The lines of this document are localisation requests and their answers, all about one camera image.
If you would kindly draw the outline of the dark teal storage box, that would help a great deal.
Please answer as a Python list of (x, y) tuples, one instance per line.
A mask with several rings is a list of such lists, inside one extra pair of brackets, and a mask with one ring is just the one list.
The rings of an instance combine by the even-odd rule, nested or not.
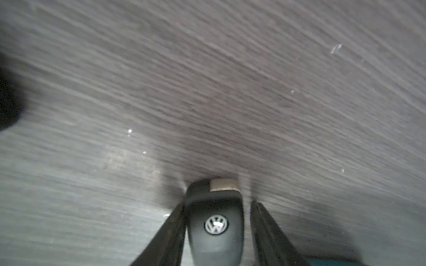
[(311, 266), (365, 266), (356, 260), (344, 258), (306, 257)]

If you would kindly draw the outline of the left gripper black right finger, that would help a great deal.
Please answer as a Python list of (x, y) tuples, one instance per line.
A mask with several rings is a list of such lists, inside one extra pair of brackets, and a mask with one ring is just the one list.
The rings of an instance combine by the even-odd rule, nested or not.
[(250, 209), (252, 241), (257, 266), (308, 266), (265, 206), (252, 201)]

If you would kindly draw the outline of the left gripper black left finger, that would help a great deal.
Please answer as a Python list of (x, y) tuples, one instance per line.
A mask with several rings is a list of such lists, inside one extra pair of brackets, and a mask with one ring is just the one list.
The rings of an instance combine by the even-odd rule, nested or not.
[(185, 232), (184, 204), (180, 203), (131, 266), (180, 266)]

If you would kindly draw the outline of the black car key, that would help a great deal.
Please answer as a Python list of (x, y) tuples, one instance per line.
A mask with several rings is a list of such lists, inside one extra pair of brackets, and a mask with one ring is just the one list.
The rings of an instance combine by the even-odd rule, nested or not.
[(238, 266), (244, 248), (244, 208), (239, 182), (209, 178), (185, 195), (185, 221), (196, 266)]

